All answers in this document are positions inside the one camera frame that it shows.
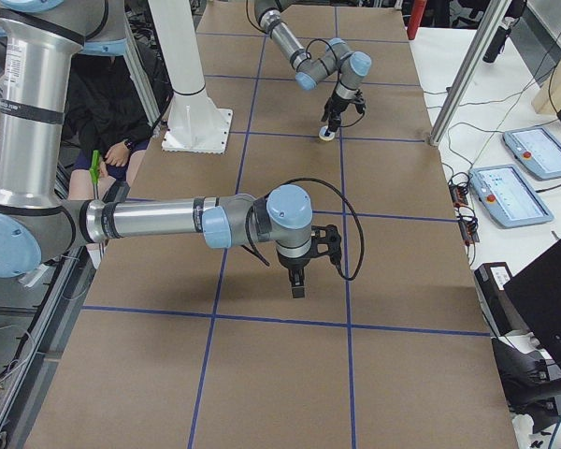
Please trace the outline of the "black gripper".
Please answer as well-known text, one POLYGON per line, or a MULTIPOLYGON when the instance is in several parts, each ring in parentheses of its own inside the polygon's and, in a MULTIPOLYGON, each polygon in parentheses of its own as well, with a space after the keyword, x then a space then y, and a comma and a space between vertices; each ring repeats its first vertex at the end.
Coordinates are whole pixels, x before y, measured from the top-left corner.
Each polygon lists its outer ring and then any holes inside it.
POLYGON ((280 264, 288 270, 292 298, 304 298, 305 266, 309 263, 309 258, 306 255, 289 257, 281 253, 277 253, 277 257, 280 264))
POLYGON ((327 135, 335 135, 341 127, 341 114, 353 102, 354 98, 343 98, 332 93, 324 105, 323 119, 328 120, 327 135))

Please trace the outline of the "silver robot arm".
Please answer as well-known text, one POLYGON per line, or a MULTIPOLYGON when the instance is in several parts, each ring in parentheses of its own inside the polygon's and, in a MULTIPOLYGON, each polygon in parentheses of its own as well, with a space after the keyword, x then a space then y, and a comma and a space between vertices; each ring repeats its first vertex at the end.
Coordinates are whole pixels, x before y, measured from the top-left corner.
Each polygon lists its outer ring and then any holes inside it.
POLYGON ((341 115, 348 106, 355 106, 360 115, 366 113, 366 101, 360 90, 372 60, 368 54, 352 51, 340 38, 326 41, 323 56, 314 59, 309 49, 302 46, 281 17, 291 1, 256 1, 253 6, 255 19, 261 29, 277 44, 281 53, 295 70, 295 80, 305 91, 313 90, 320 82, 335 75, 334 90, 324 105, 319 139, 330 141, 342 126, 341 115))
POLYGON ((55 175, 71 60, 123 32, 119 1, 4 1, 0 101, 0 277, 29 272, 74 248, 124 237, 200 233, 212 248, 272 241, 294 297, 305 294, 313 250, 309 196, 283 185, 268 196, 172 201, 62 200, 55 175))

